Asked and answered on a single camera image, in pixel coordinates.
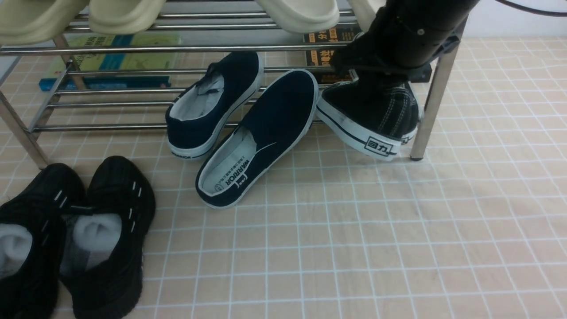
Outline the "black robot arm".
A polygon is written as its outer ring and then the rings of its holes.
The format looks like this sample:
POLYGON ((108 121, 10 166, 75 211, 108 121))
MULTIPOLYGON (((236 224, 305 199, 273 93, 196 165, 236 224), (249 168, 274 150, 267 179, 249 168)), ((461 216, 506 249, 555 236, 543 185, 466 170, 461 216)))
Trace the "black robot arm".
POLYGON ((338 48, 330 64, 338 74, 396 85, 456 47, 455 29, 476 0, 388 0, 367 31, 338 48))

